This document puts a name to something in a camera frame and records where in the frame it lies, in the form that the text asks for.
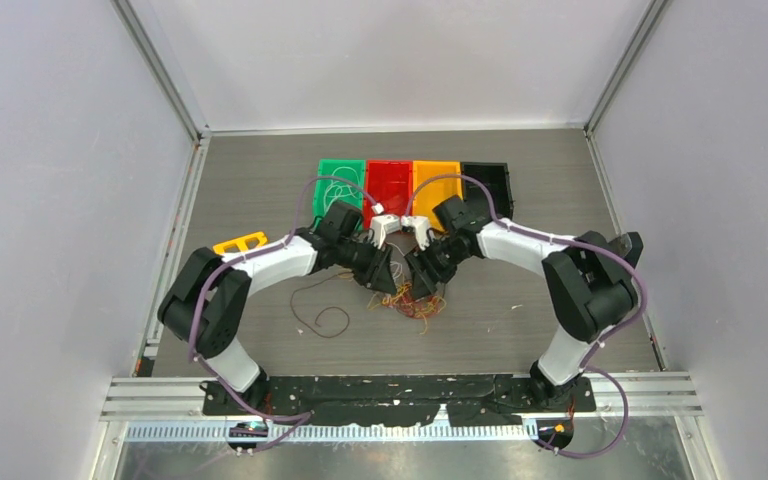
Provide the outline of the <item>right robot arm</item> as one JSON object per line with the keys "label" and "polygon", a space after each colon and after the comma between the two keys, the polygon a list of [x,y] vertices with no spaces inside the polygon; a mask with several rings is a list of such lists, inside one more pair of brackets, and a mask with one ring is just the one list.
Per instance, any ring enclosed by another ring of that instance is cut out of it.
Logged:
{"label": "right robot arm", "polygon": [[400,219],[417,241],[405,257],[412,296],[431,296],[470,258],[502,261],[543,278],[558,327],[530,368],[529,389],[537,406],[558,409],[570,398],[597,342],[641,303],[631,271],[643,253],[642,236],[636,231],[612,240],[595,231],[554,236],[474,210],[458,196],[433,212],[444,228],[441,237],[434,236],[424,216]]}

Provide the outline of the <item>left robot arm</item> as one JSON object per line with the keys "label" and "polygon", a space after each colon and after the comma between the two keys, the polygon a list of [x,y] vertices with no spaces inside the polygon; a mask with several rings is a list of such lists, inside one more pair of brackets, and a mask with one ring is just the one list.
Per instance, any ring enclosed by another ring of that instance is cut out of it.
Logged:
{"label": "left robot arm", "polygon": [[362,223],[360,209],[336,201],[312,225],[263,247],[230,255],[199,248],[165,294],[157,318],[229,386],[233,406],[244,414],[256,413],[265,405],[269,377],[237,337],[252,295],[332,266],[350,270],[353,279],[369,290],[396,292],[386,237],[400,229],[401,220],[392,214],[373,217],[366,239],[356,231]]}

